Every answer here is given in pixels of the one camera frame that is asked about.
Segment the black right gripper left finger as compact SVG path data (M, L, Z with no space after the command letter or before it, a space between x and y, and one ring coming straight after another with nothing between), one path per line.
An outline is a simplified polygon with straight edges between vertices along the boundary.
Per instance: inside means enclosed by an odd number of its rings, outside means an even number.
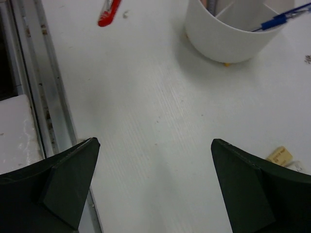
M89 138L32 165L0 176L2 233L78 231L100 150Z

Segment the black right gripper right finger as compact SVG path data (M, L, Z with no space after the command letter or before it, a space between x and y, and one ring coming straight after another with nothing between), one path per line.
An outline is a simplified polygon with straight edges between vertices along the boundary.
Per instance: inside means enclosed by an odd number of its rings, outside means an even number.
M211 154L234 233L309 233L311 177L214 139Z

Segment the yellow staple box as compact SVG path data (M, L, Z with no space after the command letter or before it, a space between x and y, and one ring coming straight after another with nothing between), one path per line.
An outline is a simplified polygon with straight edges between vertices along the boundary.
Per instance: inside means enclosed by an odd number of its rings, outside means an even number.
M280 146L276 148L265 160L285 167L293 160L293 156L284 146Z

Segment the white staple box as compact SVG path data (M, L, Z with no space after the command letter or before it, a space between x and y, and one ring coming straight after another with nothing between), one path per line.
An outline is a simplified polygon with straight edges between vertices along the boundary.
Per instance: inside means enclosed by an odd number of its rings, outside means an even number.
M286 165L286 168L293 170L293 171L301 172L301 173L304 172L304 168L300 161L292 161L288 165Z

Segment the white round divided container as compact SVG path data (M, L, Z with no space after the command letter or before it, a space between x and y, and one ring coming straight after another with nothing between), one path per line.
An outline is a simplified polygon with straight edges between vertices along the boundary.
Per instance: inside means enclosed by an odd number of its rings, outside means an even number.
M220 63L240 63L257 55L282 30L255 29L294 8L293 0L222 0L212 15L199 0L189 1L185 29L191 44Z

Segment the blue gel pen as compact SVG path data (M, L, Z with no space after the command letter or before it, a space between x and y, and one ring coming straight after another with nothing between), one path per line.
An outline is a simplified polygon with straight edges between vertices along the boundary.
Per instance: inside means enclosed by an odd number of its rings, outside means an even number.
M290 19L298 18L304 14L309 14L310 12L311 12L310 3L301 5L289 11L276 15L271 20L262 23L259 28L253 30L252 32L266 31L281 26L283 24L286 24Z

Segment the red gel pen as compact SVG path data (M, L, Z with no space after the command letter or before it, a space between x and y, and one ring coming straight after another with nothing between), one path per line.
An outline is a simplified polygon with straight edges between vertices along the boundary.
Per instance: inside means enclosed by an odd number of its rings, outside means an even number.
M121 0L106 0L100 12L97 24L99 27L106 27L113 22L113 19L120 6Z

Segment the grey-purple marker pen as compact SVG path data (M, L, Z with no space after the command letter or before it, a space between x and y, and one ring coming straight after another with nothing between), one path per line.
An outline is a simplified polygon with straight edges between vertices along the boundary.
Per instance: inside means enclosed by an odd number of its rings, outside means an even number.
M208 11L214 16L216 14L217 0L208 1Z

